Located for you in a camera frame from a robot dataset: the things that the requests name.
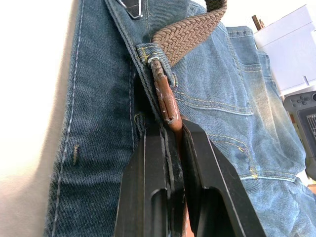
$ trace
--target denim fabric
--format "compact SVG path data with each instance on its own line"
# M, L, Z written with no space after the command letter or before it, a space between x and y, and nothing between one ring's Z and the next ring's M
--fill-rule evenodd
M170 67L162 50L150 47L153 34L205 9L186 0L142 2L143 17L132 20L115 0L80 1L44 235L113 235L122 172L146 126L161 121L144 60L155 55L181 114L236 168L266 234L316 236L315 196L296 178L305 152L251 30L220 23Z

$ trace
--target brown braided belt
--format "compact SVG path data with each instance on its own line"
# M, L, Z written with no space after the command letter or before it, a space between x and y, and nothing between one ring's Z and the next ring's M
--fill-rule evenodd
M170 66L211 35L226 11L227 0L206 0L206 5L207 13L173 23L154 35L153 43L162 48Z

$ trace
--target faded denim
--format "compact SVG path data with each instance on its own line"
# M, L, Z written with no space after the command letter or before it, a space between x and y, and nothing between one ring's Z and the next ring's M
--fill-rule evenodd
M186 0L142 2L140 20L115 0L79 3L44 236L113 235L122 172L144 129L161 119L147 66L153 56L181 114L236 168L267 236L316 236L315 196L296 177L305 152L252 31L220 24L170 67L153 34L205 9Z

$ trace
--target yellow stitching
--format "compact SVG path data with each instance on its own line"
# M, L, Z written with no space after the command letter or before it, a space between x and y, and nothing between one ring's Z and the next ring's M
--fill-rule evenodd
M163 56L163 54L161 52L154 52L152 54L158 54L160 56Z
M148 46L148 47L141 47L141 48L139 48L139 49L146 49L146 48L159 48L158 46L156 46L156 45L153 45L153 46Z
M184 100L180 100L180 99L176 99L176 100L178 100L178 101L182 101L182 102L187 103L187 104L189 104L189 105L195 105L195 106L198 106L198 107L205 107L205 108L219 108L219 109L222 109L222 110L224 110L224 111L236 112L236 113L240 113L240 114L244 114L244 115L252 115L252 112L247 112L247 113L245 113L245 112L240 112L240 111L236 111L236 110L229 110L229 109L225 109L225 108L223 108L223 107L218 107L218 106L204 106L204 105L196 105L196 104L192 104L192 103L189 103L189 102L187 102L187 101L184 101Z
M152 55L154 55L154 54L159 55L159 56L162 56L162 54L160 54L160 53L152 53L152 54L148 54L148 55L146 55L146 53L144 53L144 54L145 54L145 56L141 56L140 58L145 58L145 57L147 57L147 59L148 59L150 56L152 56Z
M252 175L250 174L243 174L243 175L239 175L239 177L252 177ZM271 177L271 178L281 178L281 179L292 179L292 178L288 178L288 177L282 177L282 176L270 176L270 175L258 175L259 178L261 177Z
M142 51L143 51L143 54L145 55L145 56L143 56L143 57L145 57L145 63L147 63L148 56L147 56L144 48L142 48Z
M227 137L227 136L222 136L222 135L214 135L214 134L207 134L207 135L208 135L208 136L214 136L214 137L226 137L226 138L228 138L228 139L232 139L232 140L234 140L234 141L237 141L237 142L242 143L242 144L246 147L246 149L247 149L246 155L247 155L247 157L248 157L248 159L249 159L249 161L250 161L250 164L253 165L253 160L252 160L252 156L251 156L251 154L250 154L250 150L249 150L249 148L247 147L247 145L246 145L244 142L241 142L241 141L239 141L239 140L237 140L237 139L235 139L235 138L232 138L232 137ZM256 167L254 167L254 166L253 166L253 167L250 167L250 172L252 173L252 175L258 177Z
M277 173L281 173L281 174L289 174L289 175L293 175L296 177L295 174L290 174L290 173L285 173L285 172L281 172L281 171L267 171L267 170L260 170L260 172L269 172L269 173L274 173L274 172L277 172Z
M227 106L230 106L230 107L233 107L233 108L236 108L236 109L240 109L240 110L251 110L251 109L246 109L246 108L241 108L241 107L236 107L236 106L233 106L233 105L229 105L229 104L225 104L225 103L222 103L222 102L217 102L217 101L211 101L211 100L200 100L200 99L197 99L197 98L193 98L185 93L182 93L182 92L179 92L179 91L175 91L173 90L173 92L175 93L179 93L179 94L182 94L182 95L185 95L187 97L189 97L190 99L193 99L193 100L198 100L198 101L202 101L202 102L213 102L213 103L218 103L218 104L223 104L223 105L227 105Z
M235 144L233 144L233 143L230 143L230 142L217 142L217 143L228 143L228 144L231 144L231 145L233 145L233 146L235 146L235 147L238 147L238 150L240 150L240 148L241 148L241 147L239 147L239 146L237 146L237 145L235 145ZM248 153L246 153L246 156L248 157L249 161L251 162L252 159L250 158L250 156L248 155Z
M237 145L235 145L235 144L233 144L233 143L230 143L230 142L214 142L214 141L212 141L212 142L213 142L213 143L228 143L228 144L231 144L231 145L237 147L238 149L241 148L241 147L239 147L239 146L237 146Z
M78 158L78 148L79 148L79 145L75 145L74 147L74 158L73 158L73 165L76 165L77 163L77 158Z

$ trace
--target white box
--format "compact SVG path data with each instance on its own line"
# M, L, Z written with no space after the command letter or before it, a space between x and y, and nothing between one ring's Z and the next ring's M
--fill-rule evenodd
M281 95L316 84L316 9L304 5L254 34Z

